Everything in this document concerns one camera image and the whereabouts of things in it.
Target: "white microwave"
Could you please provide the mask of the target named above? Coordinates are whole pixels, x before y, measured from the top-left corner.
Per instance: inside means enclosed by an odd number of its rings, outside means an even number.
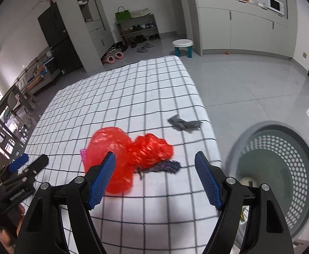
[[[284,4],[279,0],[256,0],[264,5],[264,7],[271,9],[279,14],[285,15]]]

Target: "gray slipper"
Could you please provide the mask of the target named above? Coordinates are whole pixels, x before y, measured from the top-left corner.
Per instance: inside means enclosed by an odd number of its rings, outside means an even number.
[[[149,44],[149,43],[144,43],[143,47],[146,48],[153,48],[155,45]]]
[[[137,50],[137,52],[148,52],[148,50],[146,47],[142,46]]]

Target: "red mesh bag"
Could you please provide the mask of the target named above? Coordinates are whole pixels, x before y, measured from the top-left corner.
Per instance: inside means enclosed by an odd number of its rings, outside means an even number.
[[[167,144],[165,139],[158,138],[154,134],[138,136],[129,146],[131,163],[143,168],[149,168],[162,160],[168,160],[173,156],[174,148]]]
[[[99,165],[111,151],[116,156],[116,168],[106,191],[118,194],[132,187],[134,171],[148,168],[173,156],[173,146],[153,134],[138,136],[134,142],[117,127],[107,127],[95,132],[82,159],[85,173],[91,166]]]

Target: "sofa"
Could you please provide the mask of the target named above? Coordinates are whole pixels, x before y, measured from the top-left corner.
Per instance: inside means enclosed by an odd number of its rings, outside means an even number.
[[[45,62],[48,58],[48,51],[50,51],[50,48],[45,48],[35,59],[30,62],[30,64],[25,69],[23,69],[23,71],[14,81],[14,84],[17,85],[20,91],[27,89],[31,93],[35,93],[48,83],[52,82],[54,78],[60,73],[60,70],[57,69],[52,74],[47,72],[44,77],[41,77],[39,73],[39,67],[42,66],[43,62]]]

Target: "white mattress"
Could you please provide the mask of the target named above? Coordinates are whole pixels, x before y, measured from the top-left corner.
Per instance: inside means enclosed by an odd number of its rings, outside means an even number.
[[[202,121],[201,129],[192,133],[173,129],[167,119],[176,114],[186,121]],[[194,156],[203,151],[217,166],[221,159],[208,115],[180,59],[140,61],[60,90],[25,151],[29,162],[40,154],[50,159],[37,176],[36,188],[42,182],[61,185],[84,175],[79,150],[96,130],[109,126],[121,128],[132,139],[145,133],[166,139],[174,145],[173,159],[182,169],[176,175],[147,173],[142,181],[135,174],[129,193],[107,194],[91,211],[108,254],[201,253],[218,214],[199,181]],[[27,208],[31,200],[32,196],[23,205]],[[66,207],[62,212],[69,249],[78,253]]]

